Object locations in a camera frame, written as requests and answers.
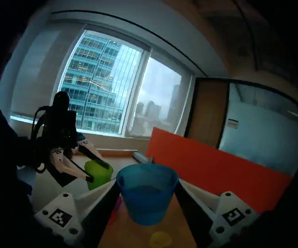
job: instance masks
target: window frame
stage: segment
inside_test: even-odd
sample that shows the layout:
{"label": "window frame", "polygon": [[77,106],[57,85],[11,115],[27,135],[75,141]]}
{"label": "window frame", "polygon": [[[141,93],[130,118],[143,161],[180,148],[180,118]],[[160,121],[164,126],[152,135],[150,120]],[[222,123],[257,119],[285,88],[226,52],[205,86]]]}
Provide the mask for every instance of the window frame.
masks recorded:
{"label": "window frame", "polygon": [[[152,57],[153,59],[155,59],[155,60],[159,61],[160,63],[164,64],[165,66],[171,68],[172,70],[176,71],[177,73],[179,73],[179,71],[189,73],[188,76],[191,79],[189,81],[188,91],[187,91],[187,95],[185,98],[185,104],[182,109],[182,116],[180,118],[180,121],[176,125],[175,133],[177,133],[180,123],[182,122],[182,117],[183,117],[187,102],[189,100],[191,101],[191,98],[189,97],[189,95],[192,94],[192,91],[190,89],[193,84],[192,79],[194,77],[194,75],[193,75],[194,73],[191,70],[189,70],[185,65],[183,65],[180,61],[177,61],[177,59],[172,57],[170,54],[167,54],[166,52],[160,50],[159,48],[155,48],[152,45],[145,44],[133,37],[130,37],[126,34],[120,33],[113,29],[109,29],[109,28],[94,25],[94,24],[86,25],[85,27],[83,27],[81,35],[77,37],[78,41],[75,43],[74,48],[72,49],[70,54],[66,55],[69,58],[67,59],[65,64],[61,65],[61,67],[64,67],[64,69],[62,71],[62,74],[60,75],[60,81],[59,81],[59,85],[57,87],[57,92],[59,92],[62,88],[63,79],[65,78],[67,68],[69,68],[70,63],[72,62],[72,58],[75,55],[77,50],[78,50],[78,52],[77,52],[78,54],[76,56],[82,57],[79,55],[82,48],[79,48],[78,46],[80,44],[83,44],[82,41],[84,40],[84,36],[85,36],[85,33],[87,30],[101,33],[102,36],[105,36],[105,35],[112,36],[114,38],[114,41],[120,42],[121,44],[126,43],[128,47],[135,49],[135,50],[142,49],[143,52],[140,55],[140,62],[138,65],[137,72],[134,76],[134,81],[133,81],[132,85],[130,85],[130,89],[128,90],[128,93],[126,95],[126,102],[125,102],[123,113],[121,116],[121,122],[120,122],[118,133],[116,134],[116,133],[108,133],[103,130],[102,131],[93,131],[93,130],[78,129],[78,128],[77,128],[77,131],[83,132],[83,133],[88,133],[88,134],[102,135],[102,136],[114,136],[114,137],[121,137],[121,138],[137,138],[137,139],[149,140],[150,137],[147,137],[147,136],[132,136],[128,131],[129,130],[128,127],[133,122],[133,116],[131,116],[131,115],[134,113],[134,110],[135,110],[137,98],[138,98],[138,95],[139,95],[139,92],[141,89],[141,84],[142,84],[144,73],[146,71],[148,60],[150,57]],[[109,70],[109,68],[111,69],[111,67],[109,65],[107,65],[105,67],[107,70]]]}

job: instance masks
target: orange partition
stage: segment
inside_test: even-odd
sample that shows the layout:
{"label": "orange partition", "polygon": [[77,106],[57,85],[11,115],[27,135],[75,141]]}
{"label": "orange partition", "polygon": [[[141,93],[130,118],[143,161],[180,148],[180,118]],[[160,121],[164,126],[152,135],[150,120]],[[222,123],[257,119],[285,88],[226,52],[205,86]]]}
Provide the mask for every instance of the orange partition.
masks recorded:
{"label": "orange partition", "polygon": [[259,213],[272,210],[292,177],[198,141],[154,128],[146,152],[183,180],[220,195],[232,191]]}

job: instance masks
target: table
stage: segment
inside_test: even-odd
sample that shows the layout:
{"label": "table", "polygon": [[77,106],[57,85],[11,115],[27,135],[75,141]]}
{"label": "table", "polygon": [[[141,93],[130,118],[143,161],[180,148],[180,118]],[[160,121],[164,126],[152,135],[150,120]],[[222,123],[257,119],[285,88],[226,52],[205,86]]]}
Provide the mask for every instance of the table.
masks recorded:
{"label": "table", "polygon": [[[134,150],[98,149],[98,151],[104,160],[113,167],[112,179],[116,177],[122,168],[138,163],[132,157]],[[75,155],[73,160],[83,168],[89,159],[83,155]],[[34,208],[40,210],[63,191],[70,192],[76,197],[84,192],[88,192],[88,187],[84,180],[76,179],[62,188],[48,172],[38,174],[33,194]],[[169,248],[196,247],[176,196],[173,196],[164,219],[157,225],[150,227],[136,224],[130,218],[126,206],[122,203],[117,211],[115,220],[106,226],[98,247],[150,247],[149,240],[152,234],[157,231],[163,231],[172,238],[172,243],[168,246]]]}

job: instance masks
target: building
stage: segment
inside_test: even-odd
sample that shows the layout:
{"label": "building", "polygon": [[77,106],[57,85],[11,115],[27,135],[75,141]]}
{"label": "building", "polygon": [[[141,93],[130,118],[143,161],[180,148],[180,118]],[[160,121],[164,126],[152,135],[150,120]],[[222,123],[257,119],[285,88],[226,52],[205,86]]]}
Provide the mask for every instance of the building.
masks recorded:
{"label": "building", "polygon": [[179,113],[178,113],[179,105],[180,105],[179,89],[180,89],[180,84],[174,85],[170,107],[168,109],[168,114],[166,118],[166,121],[169,123],[175,123],[177,121],[177,118],[179,117]]}
{"label": "building", "polygon": [[66,70],[61,91],[70,96],[69,109],[77,111],[76,127],[118,133],[123,106],[116,104],[111,70],[121,45],[87,31]]}
{"label": "building", "polygon": [[158,121],[161,107],[156,105],[153,101],[149,101],[144,116],[150,121]]}

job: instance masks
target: ceiling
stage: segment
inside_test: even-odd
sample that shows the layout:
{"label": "ceiling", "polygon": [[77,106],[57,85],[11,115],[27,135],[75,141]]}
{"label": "ceiling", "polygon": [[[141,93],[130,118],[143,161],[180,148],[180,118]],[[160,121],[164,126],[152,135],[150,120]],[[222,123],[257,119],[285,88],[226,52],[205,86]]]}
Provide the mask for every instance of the ceiling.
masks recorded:
{"label": "ceiling", "polygon": [[274,29],[245,0],[185,0],[219,34],[228,52],[253,59],[254,70],[278,75],[298,87],[298,74]]}

